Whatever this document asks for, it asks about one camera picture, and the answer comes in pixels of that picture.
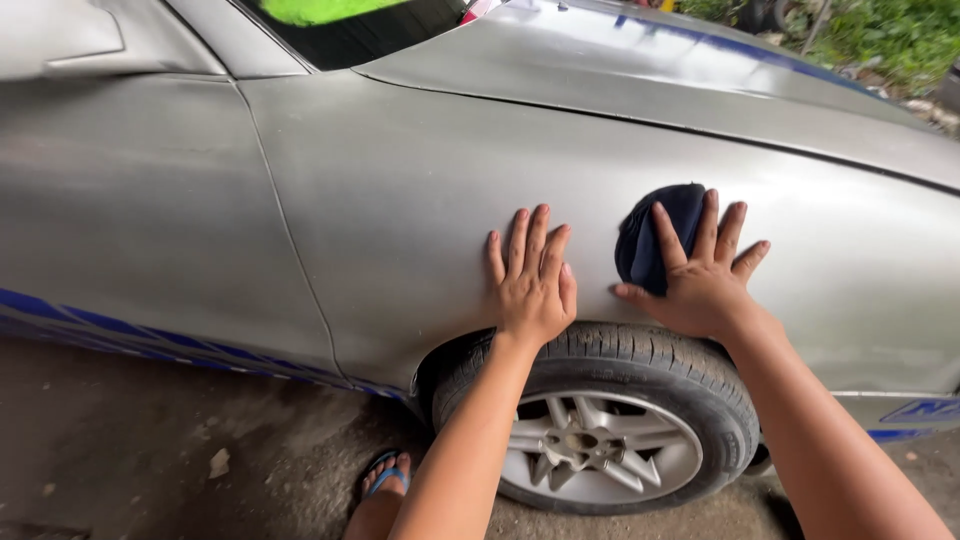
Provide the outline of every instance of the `concrete ground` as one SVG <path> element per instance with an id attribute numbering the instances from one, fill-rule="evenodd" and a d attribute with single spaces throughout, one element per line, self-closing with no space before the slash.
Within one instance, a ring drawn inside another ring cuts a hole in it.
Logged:
<path id="1" fill-rule="evenodd" d="M 886 447 L 954 534 L 957 437 Z M 63 528 L 56 537 L 335 539 L 365 462 L 402 447 L 417 463 L 429 441 L 388 399 L 0 341 L 0 539 L 51 528 Z M 209 479 L 221 449 L 228 471 Z M 800 536 L 776 479 L 744 478 L 696 503 L 639 516 L 562 516 L 500 498 L 487 537 Z"/>

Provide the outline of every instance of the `foot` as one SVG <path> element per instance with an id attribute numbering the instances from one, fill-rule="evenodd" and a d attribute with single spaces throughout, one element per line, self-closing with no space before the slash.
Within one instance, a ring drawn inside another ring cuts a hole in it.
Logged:
<path id="1" fill-rule="evenodd" d="M 406 452 L 398 455 L 397 457 L 388 457 L 382 463 L 379 463 L 375 469 L 370 471 L 370 473 L 363 479 L 362 489 L 363 496 L 367 497 L 368 492 L 370 491 L 371 486 L 376 482 L 377 477 L 380 476 L 380 473 L 386 471 L 391 467 L 397 467 L 407 478 L 410 478 L 410 455 Z M 400 481 L 396 475 L 386 477 L 383 480 L 383 483 L 380 484 L 380 487 L 376 488 L 377 492 L 380 491 L 393 491 L 398 495 L 406 495 L 407 491 L 403 488 L 403 482 Z"/>

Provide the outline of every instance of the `car door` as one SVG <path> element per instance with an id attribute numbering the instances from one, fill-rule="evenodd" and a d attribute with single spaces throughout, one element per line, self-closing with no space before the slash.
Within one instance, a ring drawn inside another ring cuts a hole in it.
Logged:
<path id="1" fill-rule="evenodd" d="M 64 45 L 27 76 L 0 64 L 0 331 L 341 383 L 218 59 L 157 0 L 37 4 L 62 19 L 50 28 L 103 31 L 107 48 Z"/>

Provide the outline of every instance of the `side mirror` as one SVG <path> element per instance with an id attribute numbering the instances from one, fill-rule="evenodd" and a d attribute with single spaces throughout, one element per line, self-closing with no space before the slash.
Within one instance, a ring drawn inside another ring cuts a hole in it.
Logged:
<path id="1" fill-rule="evenodd" d="M 87 0 L 0 0 L 0 81 L 130 73 L 114 16 Z"/>

